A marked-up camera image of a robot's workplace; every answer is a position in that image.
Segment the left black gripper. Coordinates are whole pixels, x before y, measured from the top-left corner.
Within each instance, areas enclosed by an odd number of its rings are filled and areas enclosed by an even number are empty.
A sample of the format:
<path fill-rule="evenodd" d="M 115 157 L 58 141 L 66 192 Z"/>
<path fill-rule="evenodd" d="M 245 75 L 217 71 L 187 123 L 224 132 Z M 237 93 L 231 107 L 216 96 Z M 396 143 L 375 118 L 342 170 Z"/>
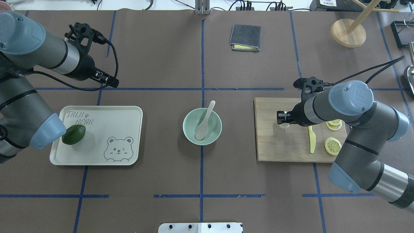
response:
<path fill-rule="evenodd" d="M 94 69 L 93 80 L 100 84 L 103 84 L 104 86 L 102 86 L 102 88 L 108 86 L 117 88 L 119 85 L 119 80 L 116 77 L 111 76 L 98 68 Z"/>

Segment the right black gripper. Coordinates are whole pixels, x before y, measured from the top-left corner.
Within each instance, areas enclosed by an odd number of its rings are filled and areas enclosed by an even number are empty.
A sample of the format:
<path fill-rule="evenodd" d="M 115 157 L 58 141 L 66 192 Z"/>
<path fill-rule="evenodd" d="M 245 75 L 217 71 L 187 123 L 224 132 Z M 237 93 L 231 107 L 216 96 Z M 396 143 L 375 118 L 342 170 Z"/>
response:
<path fill-rule="evenodd" d="M 277 111 L 277 123 L 282 124 L 296 124 L 296 121 L 292 115 L 292 112 Z"/>

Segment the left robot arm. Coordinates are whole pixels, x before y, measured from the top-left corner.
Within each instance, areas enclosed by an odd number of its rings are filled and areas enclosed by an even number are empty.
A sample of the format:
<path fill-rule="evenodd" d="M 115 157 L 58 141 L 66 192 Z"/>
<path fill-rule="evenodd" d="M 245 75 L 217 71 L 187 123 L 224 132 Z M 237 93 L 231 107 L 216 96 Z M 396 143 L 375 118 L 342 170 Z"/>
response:
<path fill-rule="evenodd" d="M 59 116 L 38 94 L 27 76 L 41 74 L 35 66 L 50 69 L 77 81 L 92 79 L 104 87 L 118 87 L 115 74 L 100 70 L 88 54 L 92 43 L 113 44 L 88 24 L 75 23 L 62 39 L 39 22 L 15 11 L 3 11 L 1 19 L 1 163 L 27 147 L 41 150 L 66 133 Z"/>

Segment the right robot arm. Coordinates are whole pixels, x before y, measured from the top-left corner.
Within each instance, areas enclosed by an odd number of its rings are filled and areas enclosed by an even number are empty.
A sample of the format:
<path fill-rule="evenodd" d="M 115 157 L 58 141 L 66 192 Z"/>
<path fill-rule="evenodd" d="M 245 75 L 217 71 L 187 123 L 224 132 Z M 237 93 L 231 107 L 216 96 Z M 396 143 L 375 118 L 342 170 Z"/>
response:
<path fill-rule="evenodd" d="M 333 162 L 328 178 L 353 194 L 372 192 L 391 205 L 413 212 L 413 175 L 378 160 L 386 142 L 399 140 L 409 119 L 395 108 L 374 99 L 363 81 L 326 83 L 315 77 L 299 78 L 301 102 L 289 112 L 278 111 L 277 122 L 313 126 L 340 119 L 351 129 Z"/>

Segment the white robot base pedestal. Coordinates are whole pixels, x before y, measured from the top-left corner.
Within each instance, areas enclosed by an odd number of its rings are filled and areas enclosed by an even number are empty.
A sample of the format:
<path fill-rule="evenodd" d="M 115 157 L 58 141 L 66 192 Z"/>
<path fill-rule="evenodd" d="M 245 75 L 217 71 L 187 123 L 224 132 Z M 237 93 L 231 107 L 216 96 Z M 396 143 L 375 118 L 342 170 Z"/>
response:
<path fill-rule="evenodd" d="M 243 233 L 243 224 L 237 222 L 164 223 L 158 233 Z"/>

